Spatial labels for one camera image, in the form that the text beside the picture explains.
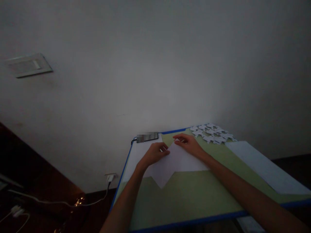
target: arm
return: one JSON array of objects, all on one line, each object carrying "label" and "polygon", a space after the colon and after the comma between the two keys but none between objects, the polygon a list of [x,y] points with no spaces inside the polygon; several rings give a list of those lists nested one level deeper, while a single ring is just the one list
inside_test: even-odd
[{"label": "arm", "polygon": [[169,154],[169,151],[166,149],[168,147],[164,142],[153,143],[150,146],[149,150],[137,164],[133,175],[113,206],[99,233],[123,233],[128,231],[143,175],[151,164],[158,162]]},{"label": "arm", "polygon": [[193,136],[179,134],[173,138],[180,140],[175,141],[175,144],[208,166],[239,204],[267,232],[310,232],[310,229],[294,215],[206,153]]}]

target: green tabletop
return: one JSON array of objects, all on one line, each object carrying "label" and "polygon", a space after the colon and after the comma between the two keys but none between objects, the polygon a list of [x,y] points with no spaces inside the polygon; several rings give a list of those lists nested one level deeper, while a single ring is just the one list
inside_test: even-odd
[{"label": "green tabletop", "polygon": [[[179,133],[163,134],[162,140],[170,146],[173,142],[172,137]],[[183,133],[192,135],[189,129],[186,129]],[[281,204],[311,198],[311,195],[276,193],[224,144],[208,144],[202,137],[197,137],[196,140],[216,160],[276,202]],[[114,203],[125,185],[126,182],[121,180]],[[210,171],[175,172],[163,189],[159,188],[152,177],[148,177],[143,178],[141,183],[130,231],[192,221],[242,210],[243,208],[239,203]]]}]

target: white cable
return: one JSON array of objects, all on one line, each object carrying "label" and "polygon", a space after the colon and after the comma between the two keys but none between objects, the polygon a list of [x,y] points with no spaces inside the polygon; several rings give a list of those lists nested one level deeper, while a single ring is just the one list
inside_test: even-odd
[{"label": "white cable", "polygon": [[10,214],[11,214],[11,212],[8,213],[7,216],[5,216],[4,218],[2,218],[1,221],[0,221],[0,223],[1,223],[3,220],[5,220]]},{"label": "white cable", "polygon": [[25,214],[21,214],[20,216],[22,216],[22,215],[27,215],[28,217],[27,217],[26,222],[21,226],[21,228],[16,233],[18,233],[25,226],[25,224],[28,222],[28,220],[30,218],[30,214],[25,213]]},{"label": "white cable", "polygon": [[[108,189],[109,189],[110,183],[111,183],[111,182],[108,183],[105,197],[106,197],[107,194],[108,194]],[[25,197],[29,197],[29,198],[31,198],[31,199],[37,201],[37,202],[40,202],[40,203],[44,203],[44,204],[65,204],[65,205],[67,205],[67,206],[69,206],[69,207],[79,207],[79,206],[94,205],[94,204],[96,204],[97,202],[100,202],[100,201],[102,201],[102,200],[105,199],[105,197],[104,197],[104,198],[99,199],[98,201],[96,201],[96,202],[94,202],[94,203],[86,204],[86,205],[81,205],[81,204],[80,204],[80,205],[69,205],[67,202],[64,202],[64,201],[57,201],[57,202],[40,201],[38,198],[36,198],[36,197],[34,197],[34,196],[30,196],[30,195],[27,195],[27,194],[24,194],[24,193],[20,193],[20,192],[17,192],[17,191],[15,191],[15,190],[12,190],[12,189],[9,189],[8,191],[9,191],[9,192],[16,193],[16,194],[19,194],[19,195],[22,195],[22,196],[25,196]]]}]

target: stack of paper airplanes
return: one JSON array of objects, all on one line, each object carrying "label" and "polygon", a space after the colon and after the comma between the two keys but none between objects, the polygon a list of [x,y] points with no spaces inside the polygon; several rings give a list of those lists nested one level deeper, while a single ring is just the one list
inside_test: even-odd
[{"label": "stack of paper airplanes", "polygon": [[193,126],[190,128],[190,130],[196,138],[201,135],[207,143],[212,141],[214,144],[220,145],[222,142],[225,143],[228,138],[230,138],[232,141],[237,141],[232,134],[229,134],[228,131],[211,123],[206,125]]}]

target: blue table edge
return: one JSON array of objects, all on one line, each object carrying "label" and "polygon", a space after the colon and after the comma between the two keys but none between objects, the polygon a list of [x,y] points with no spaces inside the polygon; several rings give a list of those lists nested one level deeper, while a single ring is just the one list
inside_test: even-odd
[{"label": "blue table edge", "polygon": [[[170,134],[170,133],[183,132],[183,131],[185,131],[185,130],[188,129],[188,128],[183,128],[183,129],[177,129],[177,130],[172,130],[172,131],[161,132],[161,134]],[[114,201],[115,201],[116,196],[117,196],[117,192],[118,192],[118,189],[119,189],[119,186],[120,186],[120,183],[121,183],[123,174],[124,174],[124,170],[125,170],[127,161],[128,161],[128,159],[129,159],[129,156],[130,156],[130,152],[131,152],[131,149],[132,149],[132,145],[133,145],[133,144],[131,144],[131,148],[130,148],[129,154],[127,155],[126,162],[125,162],[125,165],[124,165],[124,167],[123,167],[123,171],[122,171],[122,174],[121,174],[119,183],[118,183],[118,187],[117,187],[116,193],[115,193],[115,195],[114,195],[114,197],[113,197],[113,201],[112,201],[112,204],[111,204],[109,213],[111,212],[111,210],[112,210],[112,208],[113,208],[113,204],[114,204]],[[282,207],[284,207],[284,208],[292,208],[292,207],[298,207],[298,206],[302,206],[302,205],[311,205],[311,198],[310,198],[310,199],[306,199],[306,200],[302,200],[302,201],[287,202],[287,203],[282,203],[282,204],[280,204],[280,206],[282,206]],[[242,210],[242,211],[237,211],[237,212],[233,212],[233,213],[227,213],[227,214],[221,214],[221,215],[210,216],[210,217],[206,217],[206,218],[199,218],[199,219],[194,219],[194,220],[189,220],[189,221],[183,221],[183,222],[177,222],[177,223],[170,223],[170,224],[167,224],[167,225],[161,225],[161,226],[156,226],[156,227],[144,228],[144,229],[135,230],[135,231],[131,231],[131,232],[139,232],[139,233],[142,233],[142,232],[151,232],[151,231],[167,230],[167,229],[175,228],[175,227],[182,227],[182,226],[186,226],[186,225],[194,225],[194,224],[201,224],[201,223],[211,223],[211,222],[215,222],[215,221],[219,221],[219,220],[223,220],[223,219],[245,217],[245,216],[248,216],[248,215],[249,215],[249,214],[248,214],[247,211]]]}]

